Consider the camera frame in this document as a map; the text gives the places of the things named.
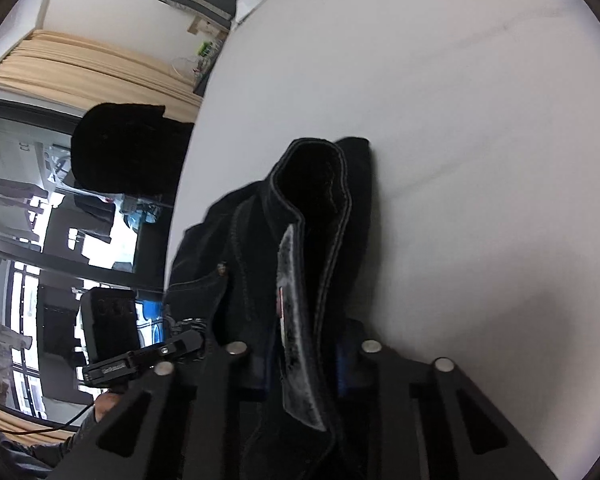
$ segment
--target jacket pocket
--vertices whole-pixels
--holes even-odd
[[[171,283],[162,300],[165,336],[192,328],[204,331],[224,298],[228,279],[228,267],[222,263],[202,278]]]

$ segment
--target dark gray cushion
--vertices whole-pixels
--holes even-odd
[[[208,7],[204,7],[193,0],[160,0],[165,4],[170,5],[171,7],[176,7],[177,9],[187,10],[192,12],[193,14],[199,15],[202,18],[209,20],[212,23],[215,23],[223,30],[229,31],[231,27],[231,20],[225,19],[222,16],[219,16],[216,12],[213,12]]]

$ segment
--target blue object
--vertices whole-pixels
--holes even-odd
[[[162,323],[154,325],[154,328],[152,329],[152,339],[153,344],[161,343],[163,341],[164,338],[162,337]]]
[[[146,320],[160,319],[160,307],[162,305],[160,301],[141,300],[140,303],[142,303],[142,316]]]

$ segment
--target white wall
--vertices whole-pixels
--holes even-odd
[[[22,38],[42,24],[48,0],[18,0],[0,25],[0,62]]]
[[[193,15],[158,0],[50,0],[44,28],[130,48],[170,63],[192,56],[202,39]]]

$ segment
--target person's arm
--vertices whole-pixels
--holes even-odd
[[[39,444],[30,446],[28,448],[29,454],[51,468],[56,467],[73,447],[89,433],[90,429],[93,428],[96,423],[100,422],[102,417],[118,403],[119,400],[120,396],[118,394],[109,392],[101,394],[96,399],[89,415],[87,415],[80,425],[80,429],[71,437],[60,444]]]

